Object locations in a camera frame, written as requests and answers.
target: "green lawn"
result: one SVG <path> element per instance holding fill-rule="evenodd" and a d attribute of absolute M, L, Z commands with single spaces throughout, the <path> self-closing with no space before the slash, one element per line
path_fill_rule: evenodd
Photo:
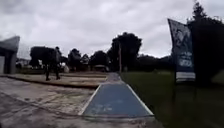
<path fill-rule="evenodd" d="M 194 87 L 178 86 L 175 103 L 172 103 L 173 73 L 128 72 L 121 77 L 165 128 L 224 127 L 224 87 L 198 88 L 194 98 Z"/>

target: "person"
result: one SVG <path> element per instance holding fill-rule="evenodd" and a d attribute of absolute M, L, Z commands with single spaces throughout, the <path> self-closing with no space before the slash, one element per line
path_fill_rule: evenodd
<path fill-rule="evenodd" d="M 49 78 L 49 73 L 50 73 L 50 70 L 51 68 L 53 68 L 55 74 L 56 74 L 56 80 L 59 80 L 60 79 L 60 76 L 59 76 L 59 64 L 60 64 L 60 59 L 61 59 L 61 52 L 60 52 L 60 49 L 59 47 L 56 47 L 53 51 L 53 54 L 51 54 L 53 57 L 53 60 L 46 65 L 46 81 L 49 81 L 50 78 Z"/>

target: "blue painted path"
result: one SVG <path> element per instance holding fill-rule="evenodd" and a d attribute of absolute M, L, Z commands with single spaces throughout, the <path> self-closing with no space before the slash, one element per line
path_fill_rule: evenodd
<path fill-rule="evenodd" d="M 152 112 L 127 84 L 101 85 L 83 112 L 86 116 L 142 117 Z"/>

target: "cloud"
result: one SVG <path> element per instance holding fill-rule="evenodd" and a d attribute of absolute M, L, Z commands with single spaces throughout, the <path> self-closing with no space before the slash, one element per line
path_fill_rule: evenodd
<path fill-rule="evenodd" d="M 201 3 L 208 14 L 224 15 L 221 0 Z M 127 31 L 143 39 L 141 53 L 162 57 L 171 49 L 167 18 L 185 23 L 192 7 L 186 0 L 0 0 L 0 35 L 21 36 L 20 56 L 29 54 L 23 46 L 36 45 L 59 46 L 66 55 L 72 48 L 106 51 Z"/>

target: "overcast sky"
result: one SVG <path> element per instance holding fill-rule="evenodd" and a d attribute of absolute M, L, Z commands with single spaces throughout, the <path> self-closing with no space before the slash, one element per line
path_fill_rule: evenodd
<path fill-rule="evenodd" d="M 200 0 L 210 16 L 224 17 L 223 0 Z M 31 46 L 59 46 L 91 55 L 107 51 L 125 31 L 142 38 L 140 53 L 170 54 L 167 18 L 186 23 L 193 0 L 0 0 L 0 38 L 21 37 L 19 57 Z"/>

